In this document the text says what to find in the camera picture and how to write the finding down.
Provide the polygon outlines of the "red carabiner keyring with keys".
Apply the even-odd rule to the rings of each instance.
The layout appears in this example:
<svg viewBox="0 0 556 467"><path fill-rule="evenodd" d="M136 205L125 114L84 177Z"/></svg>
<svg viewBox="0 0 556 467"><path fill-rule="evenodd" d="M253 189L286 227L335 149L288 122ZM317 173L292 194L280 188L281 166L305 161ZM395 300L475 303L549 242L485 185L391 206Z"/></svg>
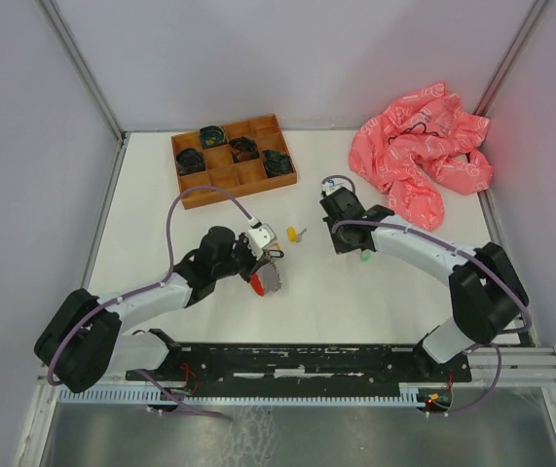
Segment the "red carabiner keyring with keys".
<svg viewBox="0 0 556 467"><path fill-rule="evenodd" d="M250 285L260 297L275 293L281 288L281 279L277 260L284 257L279 246L272 246L266 250L252 269Z"/></svg>

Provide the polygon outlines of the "key with yellow tag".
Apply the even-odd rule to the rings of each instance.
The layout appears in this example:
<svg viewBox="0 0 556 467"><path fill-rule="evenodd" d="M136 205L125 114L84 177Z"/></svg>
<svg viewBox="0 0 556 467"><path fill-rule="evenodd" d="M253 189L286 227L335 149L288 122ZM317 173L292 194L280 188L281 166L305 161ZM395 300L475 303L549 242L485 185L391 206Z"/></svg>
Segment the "key with yellow tag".
<svg viewBox="0 0 556 467"><path fill-rule="evenodd" d="M286 237L289 242L299 243L303 239L303 235L307 232L307 229L297 231L294 227L288 227L286 229Z"/></svg>

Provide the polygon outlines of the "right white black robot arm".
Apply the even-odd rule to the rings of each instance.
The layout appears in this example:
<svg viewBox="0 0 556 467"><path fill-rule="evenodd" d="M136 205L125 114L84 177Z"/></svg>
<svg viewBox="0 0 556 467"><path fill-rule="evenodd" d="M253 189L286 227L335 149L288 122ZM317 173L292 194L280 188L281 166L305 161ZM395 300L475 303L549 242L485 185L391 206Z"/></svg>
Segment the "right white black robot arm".
<svg viewBox="0 0 556 467"><path fill-rule="evenodd" d="M531 327L528 295L500 245L462 245L418 228L382 205L366 209L352 188L332 178L321 182L319 203L336 253L384 253L448 287L451 317L414 348L413 369L420 378L435 380L458 354Z"/></svg>

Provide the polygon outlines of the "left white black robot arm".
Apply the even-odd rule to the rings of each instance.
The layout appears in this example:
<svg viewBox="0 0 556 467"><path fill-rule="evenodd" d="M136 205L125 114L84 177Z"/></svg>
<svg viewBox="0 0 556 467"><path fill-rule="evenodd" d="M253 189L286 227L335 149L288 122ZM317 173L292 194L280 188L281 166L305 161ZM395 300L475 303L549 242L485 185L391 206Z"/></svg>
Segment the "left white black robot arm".
<svg viewBox="0 0 556 467"><path fill-rule="evenodd" d="M81 393L103 377L129 371L175 377L181 368L175 342L161 330L136 335L129 330L199 303L220 279L237 275L251 281L270 264L276 240L266 224L241 234L215 226L159 281L109 299L84 288L71 292L34 344L35 355L52 373L50 383Z"/></svg>

